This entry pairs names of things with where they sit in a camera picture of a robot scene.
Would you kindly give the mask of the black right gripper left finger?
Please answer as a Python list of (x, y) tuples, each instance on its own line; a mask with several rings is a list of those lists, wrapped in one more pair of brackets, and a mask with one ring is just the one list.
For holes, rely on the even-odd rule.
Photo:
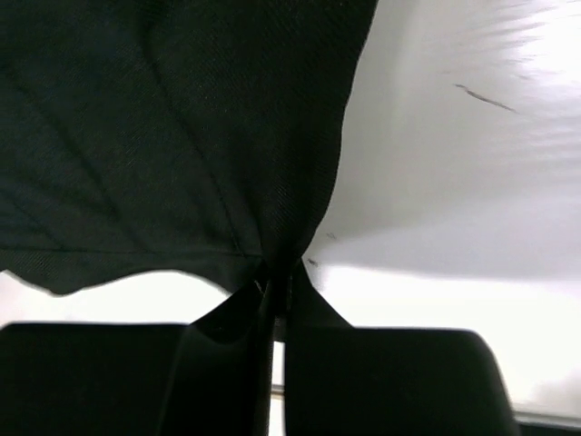
[(271, 288), (191, 324), (15, 323), (1, 332), (4, 435), (264, 435)]

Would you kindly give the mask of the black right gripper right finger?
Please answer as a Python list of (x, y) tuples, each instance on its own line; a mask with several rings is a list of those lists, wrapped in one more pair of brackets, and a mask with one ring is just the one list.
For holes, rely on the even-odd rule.
[(303, 265), (288, 297), (287, 434), (517, 434), (497, 362), (476, 333), (353, 327)]

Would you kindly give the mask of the black pleated skirt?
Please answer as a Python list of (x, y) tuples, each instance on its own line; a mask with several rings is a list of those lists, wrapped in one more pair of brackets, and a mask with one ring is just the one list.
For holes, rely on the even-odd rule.
[(373, 1), (4, 1), (1, 267), (57, 294), (288, 275)]

